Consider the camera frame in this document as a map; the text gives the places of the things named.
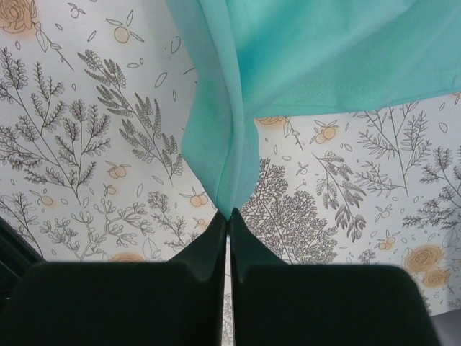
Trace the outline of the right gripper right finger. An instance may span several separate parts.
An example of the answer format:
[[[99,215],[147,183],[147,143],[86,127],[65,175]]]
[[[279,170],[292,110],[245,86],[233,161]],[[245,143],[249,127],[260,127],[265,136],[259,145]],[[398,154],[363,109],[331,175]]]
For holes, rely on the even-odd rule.
[[[236,345],[458,345],[460,313],[429,316],[392,265],[289,265],[229,220]]]

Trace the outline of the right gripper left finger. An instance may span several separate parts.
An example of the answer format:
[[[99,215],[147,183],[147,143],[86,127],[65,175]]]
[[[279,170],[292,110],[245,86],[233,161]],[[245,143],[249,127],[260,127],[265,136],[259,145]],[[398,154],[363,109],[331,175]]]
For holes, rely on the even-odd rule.
[[[219,345],[226,219],[165,262],[43,262],[1,313],[3,345]]]

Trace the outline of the teal t shirt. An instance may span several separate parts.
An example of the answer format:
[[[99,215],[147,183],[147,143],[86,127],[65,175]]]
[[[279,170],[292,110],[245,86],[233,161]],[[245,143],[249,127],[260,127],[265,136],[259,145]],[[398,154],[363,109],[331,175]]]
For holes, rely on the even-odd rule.
[[[259,178],[261,117],[460,89],[458,1],[169,1],[197,86],[182,155],[224,215]]]

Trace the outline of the floral table cloth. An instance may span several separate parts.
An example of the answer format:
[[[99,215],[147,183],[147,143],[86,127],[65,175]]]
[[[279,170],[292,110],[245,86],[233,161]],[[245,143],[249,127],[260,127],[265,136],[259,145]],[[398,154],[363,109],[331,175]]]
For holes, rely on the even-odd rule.
[[[197,72],[168,2],[1,3],[1,313],[34,265],[165,262],[224,216],[182,155]],[[233,210],[262,244],[399,267],[429,316],[460,313],[460,89],[254,124],[259,178]]]

